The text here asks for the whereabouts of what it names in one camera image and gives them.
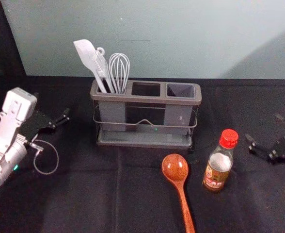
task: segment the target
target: spoon handle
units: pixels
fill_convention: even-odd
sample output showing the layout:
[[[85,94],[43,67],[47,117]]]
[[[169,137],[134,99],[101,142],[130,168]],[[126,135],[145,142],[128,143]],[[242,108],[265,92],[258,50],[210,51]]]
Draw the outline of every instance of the spoon handle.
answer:
[[[179,188],[179,196],[180,196],[181,207],[182,207],[182,212],[183,212],[183,219],[185,221],[186,233],[195,233],[192,217],[190,214],[190,210],[188,207],[188,203],[186,200],[183,187]]]

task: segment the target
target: cable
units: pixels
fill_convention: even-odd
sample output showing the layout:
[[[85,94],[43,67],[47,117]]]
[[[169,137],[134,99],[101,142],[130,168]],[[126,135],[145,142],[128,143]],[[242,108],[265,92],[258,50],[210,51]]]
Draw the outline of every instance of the cable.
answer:
[[[55,147],[51,143],[49,143],[47,141],[38,140],[38,139],[36,139],[35,141],[43,142],[43,143],[46,143],[46,144],[50,145],[54,149],[54,151],[56,153],[56,157],[57,157],[57,162],[56,162],[55,168],[52,171],[50,171],[50,172],[43,172],[43,171],[39,170],[39,168],[36,166],[36,159],[37,159],[37,156],[39,155],[39,152],[40,152],[40,151],[37,151],[37,153],[36,153],[36,155],[34,157],[34,161],[33,161],[33,164],[34,164],[34,167],[35,167],[36,171],[38,171],[42,175],[50,175],[50,174],[54,173],[57,170],[58,166],[59,166],[59,154],[58,154],[57,150],[55,149]]]

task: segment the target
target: whisk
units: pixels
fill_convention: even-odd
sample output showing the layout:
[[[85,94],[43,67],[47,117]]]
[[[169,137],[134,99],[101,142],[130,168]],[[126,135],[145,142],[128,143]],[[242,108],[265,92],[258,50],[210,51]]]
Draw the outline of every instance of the whisk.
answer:
[[[114,53],[109,58],[109,77],[116,93],[123,94],[127,86],[130,63],[123,53]]]

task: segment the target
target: red bottle cap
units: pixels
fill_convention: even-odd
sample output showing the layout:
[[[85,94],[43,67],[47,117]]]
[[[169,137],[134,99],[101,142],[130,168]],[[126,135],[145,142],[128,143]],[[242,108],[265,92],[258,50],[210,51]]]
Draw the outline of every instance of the red bottle cap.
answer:
[[[238,143],[238,133],[234,130],[227,129],[223,130],[219,144],[226,148],[226,149],[232,149],[236,146]]]

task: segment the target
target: bottle label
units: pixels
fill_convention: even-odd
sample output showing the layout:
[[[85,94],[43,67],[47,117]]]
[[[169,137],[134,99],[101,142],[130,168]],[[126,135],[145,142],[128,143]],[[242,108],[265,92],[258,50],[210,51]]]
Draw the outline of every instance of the bottle label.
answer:
[[[229,172],[230,171],[217,171],[208,163],[203,178],[203,184],[212,191],[220,190],[223,188]]]

